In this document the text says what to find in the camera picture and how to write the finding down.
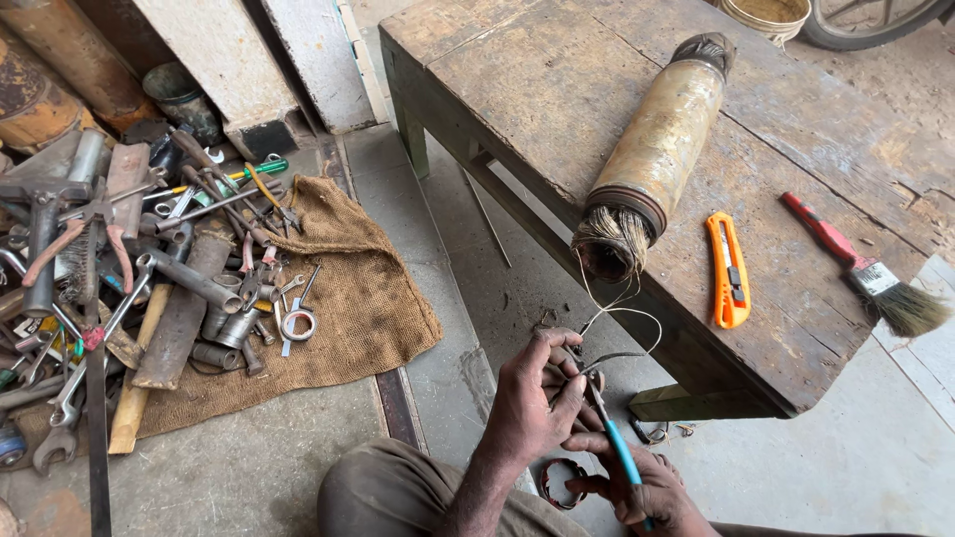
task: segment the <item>blue pliers handle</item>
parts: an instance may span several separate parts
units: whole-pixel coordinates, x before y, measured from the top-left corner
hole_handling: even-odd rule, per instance
[[[613,419],[610,419],[610,416],[607,414],[606,408],[604,407],[604,399],[600,396],[600,392],[594,383],[590,381],[590,379],[588,379],[587,382],[590,384],[589,392],[593,396],[594,404],[597,406],[597,414],[600,415],[600,420],[604,424],[606,436],[610,439],[610,445],[613,446],[613,450],[617,453],[617,458],[620,459],[621,464],[624,466],[626,479],[630,484],[643,484],[644,481],[640,479],[640,471],[637,470],[637,463],[633,460],[633,454],[630,453],[630,447],[626,445],[626,441],[623,435],[620,434],[620,429],[617,428],[617,424],[614,423]],[[644,530],[653,530],[653,519],[649,517],[644,519]]]

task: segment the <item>orange utility knife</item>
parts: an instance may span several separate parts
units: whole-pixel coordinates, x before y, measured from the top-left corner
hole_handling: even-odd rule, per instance
[[[736,241],[732,216],[717,212],[707,219],[713,241],[716,273],[716,324],[729,329],[750,316],[750,281],[746,276],[743,251]]]

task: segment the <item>wooden workbench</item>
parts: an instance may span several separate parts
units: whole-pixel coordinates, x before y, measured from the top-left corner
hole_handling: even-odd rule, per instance
[[[663,323],[652,355],[678,382],[636,396],[643,420],[794,417],[868,337],[876,319],[782,192],[794,190],[905,281],[938,240],[913,207],[955,192],[955,159],[940,145],[700,0],[425,0],[380,29],[418,176],[428,173],[425,128],[581,282],[567,244],[487,165],[499,161],[576,229],[676,45],[700,32],[736,44],[721,116],[630,301]],[[704,221],[716,210],[735,218],[753,294],[749,319],[733,330],[713,322]],[[604,303],[622,290],[591,288]],[[616,318],[644,347],[656,339],[644,317]]]

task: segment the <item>hand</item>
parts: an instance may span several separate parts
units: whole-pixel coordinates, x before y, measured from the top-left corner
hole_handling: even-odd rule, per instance
[[[593,422],[587,408],[581,412],[581,422],[593,430],[600,425]],[[715,530],[700,513],[683,486],[680,473],[669,463],[665,455],[656,455],[646,449],[629,445],[633,460],[637,463],[644,484],[630,484],[617,453],[603,432],[576,433],[562,444],[568,451],[588,451],[597,456],[610,479],[604,476],[587,476],[566,482],[567,490],[579,494],[596,492],[610,500],[617,520],[630,526],[637,534],[644,535],[643,520],[653,519],[654,529],[649,535],[660,537],[717,536]]]
[[[528,463],[570,437],[586,379],[579,375],[562,346],[582,341],[568,329],[538,330],[527,347],[500,367],[498,393],[475,459],[492,459],[520,473]],[[558,366],[570,379],[557,392],[553,408],[548,405],[548,396],[554,393],[554,384],[562,384],[562,380],[552,371],[545,372],[548,363]]]

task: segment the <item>white pillar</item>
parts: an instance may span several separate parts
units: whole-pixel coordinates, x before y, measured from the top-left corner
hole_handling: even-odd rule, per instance
[[[349,21],[343,22],[342,15],[351,16],[347,4],[345,13],[334,0],[263,0],[263,5],[330,133],[387,121],[367,54],[356,63],[358,51],[352,42],[361,36],[357,26],[355,36],[346,32]],[[363,64],[367,64],[367,72],[359,68]]]
[[[298,108],[240,0],[134,0],[223,114],[247,159],[294,149],[286,116]]]

